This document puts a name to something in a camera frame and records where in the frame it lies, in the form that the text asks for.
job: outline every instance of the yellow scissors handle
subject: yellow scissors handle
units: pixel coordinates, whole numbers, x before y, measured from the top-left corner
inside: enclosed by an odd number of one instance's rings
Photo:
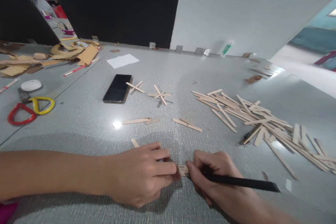
[[[50,106],[47,109],[40,111],[38,100],[48,100],[50,101]],[[36,96],[36,97],[30,98],[29,101],[33,102],[34,112],[38,115],[48,114],[55,107],[55,101],[49,97],[37,97]]]

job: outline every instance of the black phone screen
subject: black phone screen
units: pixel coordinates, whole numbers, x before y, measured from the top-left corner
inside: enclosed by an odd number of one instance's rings
[[[104,102],[122,103],[126,100],[129,86],[126,82],[131,82],[132,75],[115,75],[110,87],[104,95]]]

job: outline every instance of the black wall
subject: black wall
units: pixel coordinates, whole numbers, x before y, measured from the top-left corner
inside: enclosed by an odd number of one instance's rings
[[[0,40],[55,45],[57,36],[30,0],[0,0]]]
[[[76,34],[169,48],[178,0],[59,0]]]

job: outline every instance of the red scissors handle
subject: red scissors handle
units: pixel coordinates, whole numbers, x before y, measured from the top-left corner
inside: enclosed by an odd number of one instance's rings
[[[14,121],[14,117],[15,117],[15,115],[16,115],[16,113],[17,113],[17,111],[19,109],[23,109],[23,110],[27,111],[29,114],[31,114],[31,117],[29,117],[27,120],[24,120],[24,121],[21,121],[21,122]],[[35,119],[36,119],[36,114],[35,114],[35,112],[33,110],[31,110],[30,108],[28,108],[23,103],[18,103],[18,104],[15,105],[15,107],[9,113],[7,121],[10,124],[13,124],[13,125],[23,125],[23,124],[30,123],[30,122],[34,121]]]

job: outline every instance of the scissors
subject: scissors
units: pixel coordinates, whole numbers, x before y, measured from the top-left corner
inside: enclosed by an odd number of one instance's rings
[[[30,97],[30,95],[27,92],[23,91],[21,88],[19,88],[18,91],[19,91],[19,96],[20,96],[20,100],[22,101],[22,103],[16,104],[15,107],[12,109],[12,111],[9,113],[7,121],[10,124],[24,125],[24,124],[30,123],[30,122],[32,122],[36,119],[36,114],[38,114],[38,115],[48,114],[55,107],[55,101],[51,98],[37,97],[37,96],[36,97]],[[45,109],[43,111],[40,111],[38,100],[50,101],[50,106],[47,109]],[[33,110],[31,110],[30,108],[28,108],[25,105],[26,103],[28,103],[30,101],[33,102]],[[31,114],[31,116],[27,120],[24,120],[24,121],[21,121],[21,122],[16,122],[14,120],[14,117],[15,117],[15,115],[18,112],[19,109],[23,109],[23,110],[27,111],[29,114]]]

